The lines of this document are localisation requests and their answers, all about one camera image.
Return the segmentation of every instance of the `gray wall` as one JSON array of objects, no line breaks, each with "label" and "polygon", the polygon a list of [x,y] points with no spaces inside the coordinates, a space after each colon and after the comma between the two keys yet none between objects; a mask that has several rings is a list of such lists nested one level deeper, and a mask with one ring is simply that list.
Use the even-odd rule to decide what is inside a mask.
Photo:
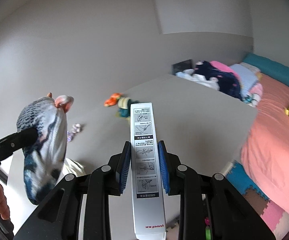
[{"label": "gray wall", "polygon": [[289,0],[249,0],[254,53],[289,67]]},{"label": "gray wall", "polygon": [[225,33],[159,35],[152,0],[31,0],[0,24],[0,137],[50,91],[72,95],[68,118],[82,116],[173,63],[238,62],[252,42]]},{"label": "gray wall", "polygon": [[222,32],[252,37],[248,0],[155,0],[162,33]]}]

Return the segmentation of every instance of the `navy clothing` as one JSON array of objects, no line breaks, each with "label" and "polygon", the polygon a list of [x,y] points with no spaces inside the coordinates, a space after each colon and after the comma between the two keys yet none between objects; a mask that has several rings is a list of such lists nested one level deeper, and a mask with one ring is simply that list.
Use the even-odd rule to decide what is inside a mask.
[{"label": "navy clothing", "polygon": [[240,83],[232,73],[220,71],[207,61],[203,61],[202,63],[202,65],[195,65],[195,74],[203,75],[207,80],[210,80],[210,78],[217,78],[220,87],[219,91],[242,100]]}]

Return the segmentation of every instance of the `thermometer box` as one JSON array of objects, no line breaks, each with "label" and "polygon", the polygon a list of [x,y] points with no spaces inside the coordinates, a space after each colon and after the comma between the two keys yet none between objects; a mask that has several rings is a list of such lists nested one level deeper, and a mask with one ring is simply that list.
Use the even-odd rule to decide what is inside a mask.
[{"label": "thermometer box", "polygon": [[131,105],[130,130],[135,234],[139,240],[165,240],[166,218],[152,103]]}]

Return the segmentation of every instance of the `human hand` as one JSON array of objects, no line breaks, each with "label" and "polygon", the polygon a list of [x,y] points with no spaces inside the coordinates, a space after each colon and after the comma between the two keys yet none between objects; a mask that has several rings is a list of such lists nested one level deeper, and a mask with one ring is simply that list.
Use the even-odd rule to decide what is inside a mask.
[{"label": "human hand", "polygon": [[10,210],[7,205],[7,198],[3,192],[3,186],[0,185],[0,215],[3,220],[10,218]]}]

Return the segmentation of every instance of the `pink bed sheet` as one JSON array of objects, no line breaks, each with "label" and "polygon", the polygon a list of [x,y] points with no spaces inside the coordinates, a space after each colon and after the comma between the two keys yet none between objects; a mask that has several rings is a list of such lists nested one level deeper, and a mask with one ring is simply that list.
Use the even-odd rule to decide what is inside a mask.
[{"label": "pink bed sheet", "polygon": [[263,75],[258,115],[241,151],[249,177],[289,213],[289,87]]}]

